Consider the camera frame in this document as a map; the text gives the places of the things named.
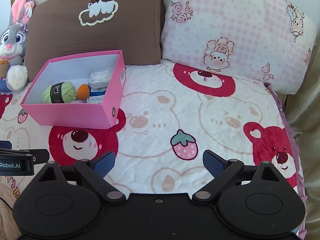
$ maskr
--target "pink box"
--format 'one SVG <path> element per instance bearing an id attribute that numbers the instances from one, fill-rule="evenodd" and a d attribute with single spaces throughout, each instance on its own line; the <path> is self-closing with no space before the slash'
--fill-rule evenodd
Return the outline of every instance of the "pink box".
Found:
<path id="1" fill-rule="evenodd" d="M 113 68 L 109 86 L 100 104 L 43 104 L 45 89 L 71 81 L 76 90 L 87 83 L 93 70 Z M 42 67 L 21 106 L 41 125 L 109 129 L 117 121 L 126 71 L 121 50 L 99 51 L 50 59 Z"/>

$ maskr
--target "triangular cutout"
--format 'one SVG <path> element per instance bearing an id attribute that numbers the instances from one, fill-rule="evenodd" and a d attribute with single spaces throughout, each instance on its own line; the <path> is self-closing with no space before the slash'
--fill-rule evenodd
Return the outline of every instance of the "triangular cutout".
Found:
<path id="1" fill-rule="evenodd" d="M 44 172 L 44 174 L 39 179 L 39 182 L 43 181 L 49 181 L 49 180 L 56 180 L 57 176 L 54 172 L 54 169 L 52 167 L 47 168 L 47 170 Z"/>
<path id="2" fill-rule="evenodd" d="M 279 181 L 277 176 L 273 173 L 273 171 L 269 167 L 264 168 L 261 179 L 271 180 L 271 181 Z"/>

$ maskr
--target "white and pink pillow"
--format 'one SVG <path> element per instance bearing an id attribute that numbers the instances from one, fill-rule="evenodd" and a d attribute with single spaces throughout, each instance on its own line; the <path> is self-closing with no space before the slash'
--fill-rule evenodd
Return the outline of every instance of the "white and pink pillow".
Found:
<path id="1" fill-rule="evenodd" d="M 285 0 L 164 0 L 163 58 L 295 94 L 316 37 Z"/>

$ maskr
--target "green yarn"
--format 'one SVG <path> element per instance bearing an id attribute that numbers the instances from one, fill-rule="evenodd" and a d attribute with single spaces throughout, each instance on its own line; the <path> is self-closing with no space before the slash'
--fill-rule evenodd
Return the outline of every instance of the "green yarn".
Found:
<path id="1" fill-rule="evenodd" d="M 42 94 L 42 102 L 44 104 L 51 104 L 51 98 L 50 98 L 50 89 L 52 86 L 47 87 L 47 89 Z M 61 86 L 61 95 L 62 100 L 65 103 L 71 103 L 72 101 L 77 99 L 77 91 L 75 86 L 69 82 L 64 81 Z"/>

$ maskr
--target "blue gripper pad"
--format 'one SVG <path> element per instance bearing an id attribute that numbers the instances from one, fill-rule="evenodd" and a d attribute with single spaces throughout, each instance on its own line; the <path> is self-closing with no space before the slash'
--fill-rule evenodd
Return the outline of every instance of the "blue gripper pad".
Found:
<path id="1" fill-rule="evenodd" d="M 207 171 L 209 171 L 209 173 L 214 178 L 217 177 L 221 172 L 225 170 L 224 164 L 218 161 L 209 153 L 207 153 L 207 151 L 203 153 L 202 160 L 203 160 L 204 167 L 207 169 Z"/>
<path id="2" fill-rule="evenodd" d="M 10 141 L 0 141 L 0 148 L 11 150 L 12 144 Z"/>
<path id="3" fill-rule="evenodd" d="M 104 178 L 115 166 L 115 163 L 116 155 L 114 152 L 111 152 L 95 163 L 93 171 L 98 173 L 101 178 Z"/>

